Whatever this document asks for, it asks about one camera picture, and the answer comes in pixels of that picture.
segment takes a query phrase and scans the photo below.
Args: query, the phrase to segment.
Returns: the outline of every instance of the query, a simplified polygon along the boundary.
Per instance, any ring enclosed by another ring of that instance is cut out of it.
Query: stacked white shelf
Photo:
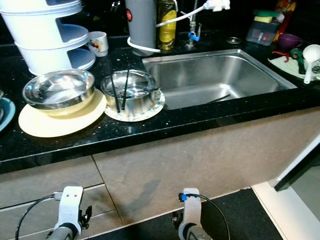
[[[79,48],[89,41],[88,30],[60,22],[81,10],[80,0],[0,0],[5,24],[35,75],[94,64],[95,55]]]

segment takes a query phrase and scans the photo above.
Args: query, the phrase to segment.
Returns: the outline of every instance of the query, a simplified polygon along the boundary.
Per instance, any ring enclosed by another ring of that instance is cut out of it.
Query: blue faucet handle
[[[200,36],[196,36],[194,33],[192,33],[192,32],[189,32],[188,33],[188,37],[190,38],[190,39],[193,39],[193,40],[195,40],[195,41],[199,41],[200,40]]]

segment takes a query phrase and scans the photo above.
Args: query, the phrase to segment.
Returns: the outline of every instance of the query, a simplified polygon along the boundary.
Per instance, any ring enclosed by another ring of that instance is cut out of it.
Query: black countertop
[[[202,42],[191,51],[178,42],[170,55],[242,49],[298,88],[162,110],[140,122],[121,122],[103,114],[83,130],[54,138],[34,137],[19,127],[18,116],[26,105],[21,91],[34,76],[16,48],[0,46],[0,89],[5,92],[4,97],[16,106],[13,120],[0,132],[0,174],[319,106],[319,85],[311,83],[305,86],[301,79],[270,64],[267,58],[272,47],[245,40],[239,45],[231,45],[225,42],[225,37],[218,32],[203,34]],[[109,45],[126,46],[126,39],[110,39]],[[131,68],[145,71],[141,57],[134,55],[129,47],[111,48],[108,56],[97,58],[89,70],[95,76],[96,88],[100,88],[100,81],[111,72],[111,66],[113,71],[118,71],[126,69],[128,63]]]

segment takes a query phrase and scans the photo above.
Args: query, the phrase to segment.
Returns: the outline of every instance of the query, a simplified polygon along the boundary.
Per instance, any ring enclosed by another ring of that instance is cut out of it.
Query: sink basin
[[[165,96],[180,109],[296,88],[242,50],[223,50],[142,60]]]

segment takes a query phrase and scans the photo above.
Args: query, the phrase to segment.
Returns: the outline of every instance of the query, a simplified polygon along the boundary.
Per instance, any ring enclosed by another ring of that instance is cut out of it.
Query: power cord
[[[187,194],[183,194],[183,193],[179,193],[179,201],[183,202],[186,200],[187,197],[196,197],[196,198],[201,198],[206,200],[207,202],[209,202],[211,205],[213,205],[221,214],[221,216],[223,217],[224,223],[225,223],[225,227],[226,227],[226,231],[228,233],[228,240],[230,240],[230,230],[229,230],[229,226],[227,223],[227,219],[224,215],[224,213],[221,211],[221,209],[213,202],[211,201],[209,198],[207,198],[206,196],[200,195],[200,194],[195,194],[195,193],[187,193]]]
[[[35,201],[32,205],[30,205],[27,210],[25,211],[25,213],[22,215],[22,217],[20,218],[19,222],[18,222],[18,225],[16,227],[16,230],[15,230],[15,240],[19,240],[19,231],[20,231],[20,227],[21,227],[21,224],[22,224],[22,221],[24,220],[25,216],[27,215],[27,213],[35,206],[37,205],[38,203],[42,202],[43,200],[45,199],[53,199],[55,198],[55,194],[51,194],[51,195],[48,195],[48,196],[45,196],[37,201]]]

